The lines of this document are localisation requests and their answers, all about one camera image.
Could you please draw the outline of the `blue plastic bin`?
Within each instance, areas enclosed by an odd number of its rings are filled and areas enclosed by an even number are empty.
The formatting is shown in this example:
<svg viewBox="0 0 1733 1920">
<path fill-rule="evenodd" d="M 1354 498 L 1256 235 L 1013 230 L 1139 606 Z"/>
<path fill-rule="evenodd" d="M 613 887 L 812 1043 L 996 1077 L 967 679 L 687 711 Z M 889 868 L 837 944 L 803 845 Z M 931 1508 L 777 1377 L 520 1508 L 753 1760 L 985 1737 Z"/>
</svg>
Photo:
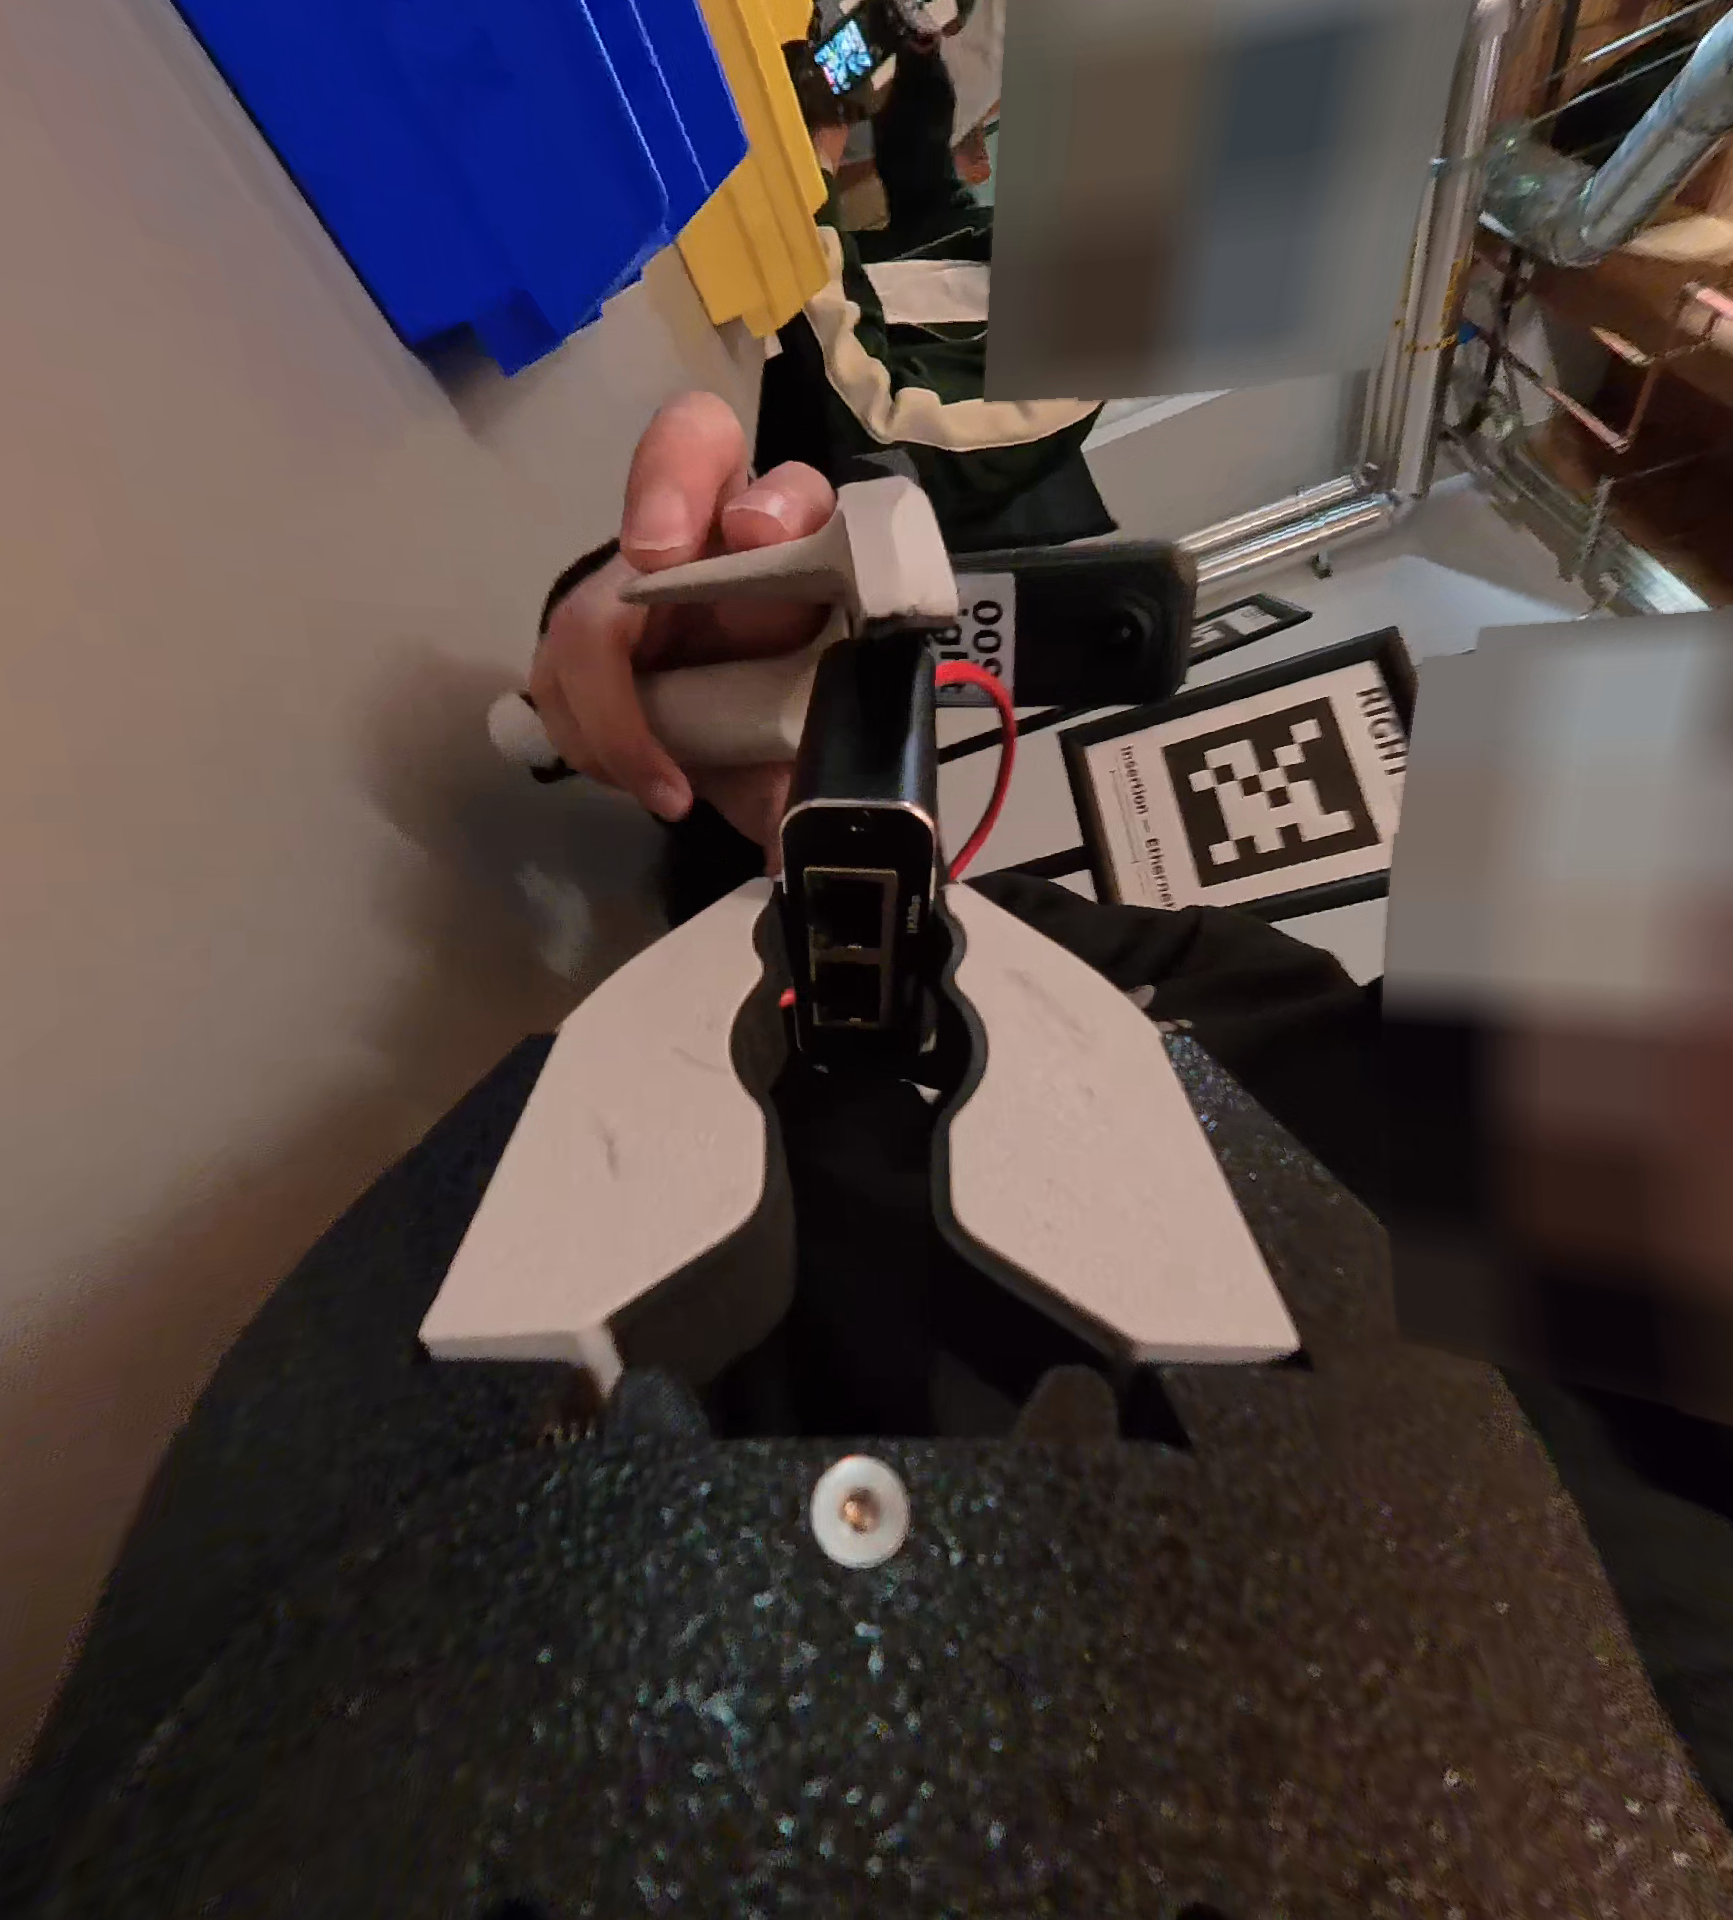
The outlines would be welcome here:
<svg viewBox="0 0 1733 1920">
<path fill-rule="evenodd" d="M 418 360 L 527 372 L 749 160 L 692 0 L 176 0 Z"/>
</svg>

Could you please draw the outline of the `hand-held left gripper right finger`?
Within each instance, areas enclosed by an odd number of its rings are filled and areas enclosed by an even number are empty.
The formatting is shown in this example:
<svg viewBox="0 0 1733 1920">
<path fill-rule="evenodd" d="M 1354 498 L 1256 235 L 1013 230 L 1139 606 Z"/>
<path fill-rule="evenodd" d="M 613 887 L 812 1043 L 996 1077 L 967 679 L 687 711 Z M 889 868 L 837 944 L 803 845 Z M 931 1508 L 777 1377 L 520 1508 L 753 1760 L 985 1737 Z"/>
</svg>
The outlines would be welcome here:
<svg viewBox="0 0 1733 1920">
<path fill-rule="evenodd" d="M 996 1284 L 1131 1367 L 1300 1344 L 1156 1023 L 967 883 L 947 1005 L 968 1068 L 938 1118 L 938 1227 Z"/>
</svg>

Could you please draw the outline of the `black network splitter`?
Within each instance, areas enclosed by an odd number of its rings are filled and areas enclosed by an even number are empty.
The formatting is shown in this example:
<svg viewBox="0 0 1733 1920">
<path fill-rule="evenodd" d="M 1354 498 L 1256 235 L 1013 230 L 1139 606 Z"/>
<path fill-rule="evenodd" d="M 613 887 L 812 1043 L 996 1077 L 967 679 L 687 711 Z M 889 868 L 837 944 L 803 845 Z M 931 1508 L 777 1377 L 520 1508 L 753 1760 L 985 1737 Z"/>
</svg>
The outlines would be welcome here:
<svg viewBox="0 0 1733 1920">
<path fill-rule="evenodd" d="M 777 919 L 803 1061 L 921 1062 L 938 883 L 931 629 L 869 623 L 812 671 L 781 812 Z"/>
</svg>

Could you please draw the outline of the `black-framed marker sign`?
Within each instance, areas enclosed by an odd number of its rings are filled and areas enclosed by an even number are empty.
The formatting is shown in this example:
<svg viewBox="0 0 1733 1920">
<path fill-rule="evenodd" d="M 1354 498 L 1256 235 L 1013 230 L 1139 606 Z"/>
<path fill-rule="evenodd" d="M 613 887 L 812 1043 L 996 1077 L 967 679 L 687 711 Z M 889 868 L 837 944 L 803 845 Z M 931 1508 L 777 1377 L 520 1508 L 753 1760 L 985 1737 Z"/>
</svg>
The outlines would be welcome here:
<svg viewBox="0 0 1733 1920">
<path fill-rule="evenodd" d="M 1256 919 L 1381 903 L 1412 701 L 1412 650 L 1374 629 L 1067 726 L 1061 759 L 1092 898 Z"/>
</svg>

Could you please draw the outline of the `grey desk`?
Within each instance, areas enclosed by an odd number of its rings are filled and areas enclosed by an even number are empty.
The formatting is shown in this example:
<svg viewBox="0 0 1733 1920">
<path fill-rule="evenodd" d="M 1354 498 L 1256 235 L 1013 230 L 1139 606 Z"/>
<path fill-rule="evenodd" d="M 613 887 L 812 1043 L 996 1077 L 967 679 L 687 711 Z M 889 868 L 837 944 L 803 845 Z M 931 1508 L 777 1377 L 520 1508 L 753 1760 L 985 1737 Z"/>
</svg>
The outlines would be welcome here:
<svg viewBox="0 0 1733 1920">
<path fill-rule="evenodd" d="M 168 5 L 0 5 L 0 1791 L 231 1332 L 650 930 L 483 708 L 683 393 L 680 253 L 437 378 Z"/>
</svg>

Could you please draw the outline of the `person's right hand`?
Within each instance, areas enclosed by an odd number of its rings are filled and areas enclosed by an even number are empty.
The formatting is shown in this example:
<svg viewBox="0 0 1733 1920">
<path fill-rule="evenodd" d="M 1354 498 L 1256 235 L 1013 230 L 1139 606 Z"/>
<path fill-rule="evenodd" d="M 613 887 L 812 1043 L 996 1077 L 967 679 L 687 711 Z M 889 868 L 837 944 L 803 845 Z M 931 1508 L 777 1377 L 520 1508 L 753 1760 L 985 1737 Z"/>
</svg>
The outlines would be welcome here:
<svg viewBox="0 0 1733 1920">
<path fill-rule="evenodd" d="M 613 561 L 551 608 L 527 661 L 527 700 L 572 774 L 664 824 L 706 801 L 766 852 L 766 872 L 777 868 L 790 767 L 672 760 L 640 708 L 640 671 L 798 653 L 826 608 L 766 601 L 640 608 L 623 606 L 623 590 L 651 567 L 805 539 L 832 519 L 832 506 L 837 496 L 812 467 L 753 477 L 744 419 L 720 397 L 664 400 L 626 460 Z"/>
</svg>

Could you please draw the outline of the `silver ventilation duct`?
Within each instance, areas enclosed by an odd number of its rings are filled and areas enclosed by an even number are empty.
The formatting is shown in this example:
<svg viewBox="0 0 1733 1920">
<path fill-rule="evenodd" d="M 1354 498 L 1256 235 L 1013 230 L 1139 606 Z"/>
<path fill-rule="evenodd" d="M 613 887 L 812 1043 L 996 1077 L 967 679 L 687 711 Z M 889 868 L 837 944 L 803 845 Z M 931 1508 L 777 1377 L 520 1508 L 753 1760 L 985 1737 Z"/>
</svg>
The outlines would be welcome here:
<svg viewBox="0 0 1733 1920">
<path fill-rule="evenodd" d="M 1484 154 L 1478 230 L 1547 269 L 1614 258 L 1733 139 L 1733 11 L 1687 52 L 1606 162 L 1531 128 Z"/>
</svg>

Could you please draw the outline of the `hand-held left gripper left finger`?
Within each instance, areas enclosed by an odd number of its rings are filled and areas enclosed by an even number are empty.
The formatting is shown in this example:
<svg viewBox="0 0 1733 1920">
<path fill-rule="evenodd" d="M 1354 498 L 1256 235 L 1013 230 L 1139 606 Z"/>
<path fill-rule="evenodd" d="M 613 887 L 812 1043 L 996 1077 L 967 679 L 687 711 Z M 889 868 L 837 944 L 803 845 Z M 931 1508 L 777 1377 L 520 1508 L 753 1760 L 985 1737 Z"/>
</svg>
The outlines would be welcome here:
<svg viewBox="0 0 1733 1920">
<path fill-rule="evenodd" d="M 431 1362 L 713 1385 L 787 1318 L 777 889 L 749 883 L 613 968 L 551 1041 L 418 1323 Z"/>
</svg>

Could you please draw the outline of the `small black picture frame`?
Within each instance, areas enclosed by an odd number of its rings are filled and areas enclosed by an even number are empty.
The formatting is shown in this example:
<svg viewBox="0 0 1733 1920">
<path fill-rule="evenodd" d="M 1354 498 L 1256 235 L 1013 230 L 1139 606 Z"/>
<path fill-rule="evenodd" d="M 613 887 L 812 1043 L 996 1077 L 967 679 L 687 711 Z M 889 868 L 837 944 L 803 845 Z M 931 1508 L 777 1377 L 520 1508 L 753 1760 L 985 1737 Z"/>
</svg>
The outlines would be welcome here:
<svg viewBox="0 0 1733 1920">
<path fill-rule="evenodd" d="M 1277 638 L 1277 632 L 1291 632 L 1311 617 L 1311 608 L 1291 606 L 1291 601 L 1277 601 L 1277 593 L 1248 593 L 1248 601 L 1230 601 L 1213 616 L 1198 616 L 1191 629 L 1188 629 L 1188 668 L 1198 661 L 1213 661 L 1213 660 L 1227 660 L 1248 643 L 1264 643 L 1264 638 Z"/>
</svg>

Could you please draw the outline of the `shiny metal pole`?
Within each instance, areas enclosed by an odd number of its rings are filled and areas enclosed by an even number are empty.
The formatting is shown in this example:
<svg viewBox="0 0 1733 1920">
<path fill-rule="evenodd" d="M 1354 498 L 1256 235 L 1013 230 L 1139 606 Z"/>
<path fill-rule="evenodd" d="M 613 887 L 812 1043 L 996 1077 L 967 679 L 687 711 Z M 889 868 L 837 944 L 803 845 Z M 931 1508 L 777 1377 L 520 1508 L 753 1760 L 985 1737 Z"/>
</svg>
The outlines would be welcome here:
<svg viewBox="0 0 1733 1920">
<path fill-rule="evenodd" d="M 1513 11 L 1521 5 L 1509 0 L 1473 0 L 1463 11 L 1447 128 L 1412 236 L 1398 348 L 1381 372 L 1381 425 L 1368 439 L 1368 451 L 1381 460 L 1381 496 L 1389 498 L 1389 517 L 1412 517 L 1426 498 L 1437 471 L 1447 383 L 1484 193 L 1484 151 Z"/>
</svg>

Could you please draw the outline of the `yellow plastic bin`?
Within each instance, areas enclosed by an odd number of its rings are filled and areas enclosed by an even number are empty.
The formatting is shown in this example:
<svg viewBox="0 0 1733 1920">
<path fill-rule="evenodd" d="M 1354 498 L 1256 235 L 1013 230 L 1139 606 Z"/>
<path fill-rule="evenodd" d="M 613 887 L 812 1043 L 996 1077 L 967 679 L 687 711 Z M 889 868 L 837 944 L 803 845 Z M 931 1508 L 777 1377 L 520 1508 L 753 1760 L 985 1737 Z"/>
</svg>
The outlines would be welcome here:
<svg viewBox="0 0 1733 1920">
<path fill-rule="evenodd" d="M 818 235 L 826 173 L 787 69 L 805 21 L 812 5 L 701 0 L 749 154 L 680 235 L 680 258 L 706 321 L 739 321 L 753 341 L 777 339 L 826 283 Z"/>
</svg>

